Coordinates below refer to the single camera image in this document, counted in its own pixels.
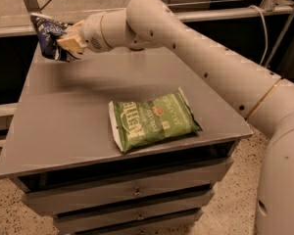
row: speckled floor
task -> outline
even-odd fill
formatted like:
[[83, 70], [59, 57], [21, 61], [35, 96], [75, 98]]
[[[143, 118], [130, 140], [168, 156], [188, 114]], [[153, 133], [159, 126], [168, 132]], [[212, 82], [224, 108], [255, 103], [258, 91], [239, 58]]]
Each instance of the speckled floor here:
[[[158, 235], [252, 235], [257, 185], [268, 139], [254, 129], [232, 157], [234, 164], [215, 185], [216, 195], [191, 227], [161, 231]], [[58, 234], [51, 217], [41, 217], [21, 202], [22, 192], [9, 180], [0, 180], [0, 235]]]
[[[20, 0], [0, 0], [0, 26], [28, 24], [24, 4]], [[55, 18], [66, 14], [77, 20], [76, 14], [65, 11], [125, 7], [129, 0], [54, 0], [44, 10]], [[203, 208], [204, 214], [191, 227], [161, 231], [159, 235], [251, 235], [253, 234], [257, 186], [263, 154], [268, 139], [253, 129], [253, 137], [243, 140], [232, 157], [234, 164], [222, 182], [215, 185], [216, 195]], [[58, 234], [51, 217], [41, 217], [21, 202], [22, 192], [9, 180], [0, 180], [0, 235]]]

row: green bag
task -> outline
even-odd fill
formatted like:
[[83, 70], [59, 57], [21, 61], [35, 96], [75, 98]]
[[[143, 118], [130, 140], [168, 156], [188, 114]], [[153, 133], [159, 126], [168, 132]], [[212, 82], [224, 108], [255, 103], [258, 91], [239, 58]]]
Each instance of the green bag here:
[[114, 138], [122, 152], [202, 130], [181, 88], [154, 101], [110, 102], [109, 113]]

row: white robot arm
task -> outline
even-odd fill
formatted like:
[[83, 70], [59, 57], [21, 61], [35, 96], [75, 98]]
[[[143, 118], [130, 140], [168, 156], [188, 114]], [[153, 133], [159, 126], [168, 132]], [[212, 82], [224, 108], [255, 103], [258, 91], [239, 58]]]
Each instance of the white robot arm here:
[[294, 84], [181, 23], [160, 0], [131, 0], [125, 10], [90, 16], [77, 35], [95, 52], [165, 46], [240, 115], [271, 137], [261, 175], [257, 234], [294, 234]]

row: drawer handle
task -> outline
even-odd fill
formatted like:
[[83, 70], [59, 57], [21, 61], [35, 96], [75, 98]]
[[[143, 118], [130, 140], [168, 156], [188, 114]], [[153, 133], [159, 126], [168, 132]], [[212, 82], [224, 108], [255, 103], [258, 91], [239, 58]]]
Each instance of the drawer handle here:
[[143, 216], [142, 213], [139, 213], [138, 217], [137, 217], [137, 220], [141, 221], [141, 220], [144, 220], [144, 219], [145, 219], [145, 216]]
[[134, 192], [134, 197], [140, 197], [143, 195], [143, 192], [139, 189], [139, 187], [136, 187], [136, 191]]

